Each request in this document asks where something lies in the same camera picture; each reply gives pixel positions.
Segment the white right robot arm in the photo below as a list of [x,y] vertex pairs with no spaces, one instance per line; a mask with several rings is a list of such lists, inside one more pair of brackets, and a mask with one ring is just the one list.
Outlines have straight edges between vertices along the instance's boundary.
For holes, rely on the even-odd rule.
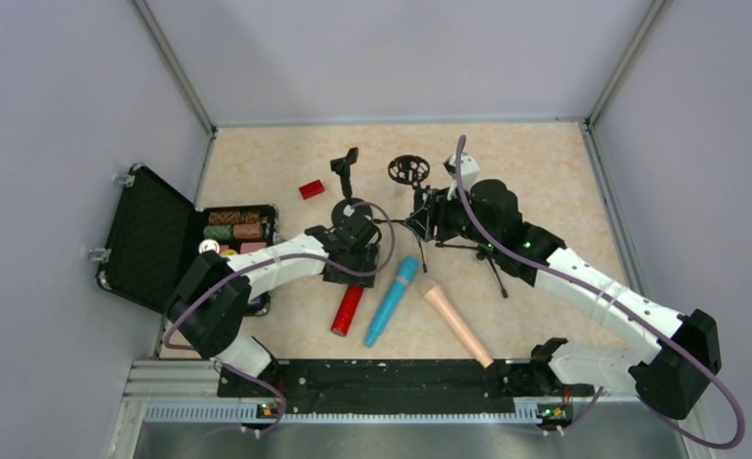
[[626,344],[562,341],[545,360],[562,383],[631,390],[657,413],[683,420],[720,371],[713,317],[662,306],[595,269],[562,238],[525,221],[516,194],[500,180],[465,192],[416,185],[407,224],[439,246],[455,237],[474,242],[503,272],[565,300]]

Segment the red glitter microphone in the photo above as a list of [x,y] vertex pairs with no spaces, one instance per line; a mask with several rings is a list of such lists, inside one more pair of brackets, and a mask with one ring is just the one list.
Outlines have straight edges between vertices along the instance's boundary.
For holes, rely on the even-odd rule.
[[347,336],[364,291],[365,287],[361,285],[349,285],[346,288],[330,327],[332,334],[338,337]]

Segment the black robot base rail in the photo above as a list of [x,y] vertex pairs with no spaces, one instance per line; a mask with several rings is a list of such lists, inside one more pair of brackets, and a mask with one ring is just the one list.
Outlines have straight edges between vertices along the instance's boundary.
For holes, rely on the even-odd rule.
[[589,384],[560,382],[542,359],[274,361],[250,382],[219,373],[220,398],[264,398],[277,390],[292,414],[470,415],[511,414],[522,399],[573,402],[591,396]]

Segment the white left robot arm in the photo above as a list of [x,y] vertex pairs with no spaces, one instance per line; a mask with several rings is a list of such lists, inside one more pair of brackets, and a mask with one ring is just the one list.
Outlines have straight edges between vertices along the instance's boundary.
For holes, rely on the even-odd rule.
[[275,359],[242,329],[249,303],[286,283],[315,275],[334,284],[372,286],[376,273],[385,267],[372,216],[381,211],[359,200],[329,228],[314,226],[279,244],[242,254],[198,254],[166,305],[171,327],[165,346],[178,332],[186,348],[200,357],[259,376]]

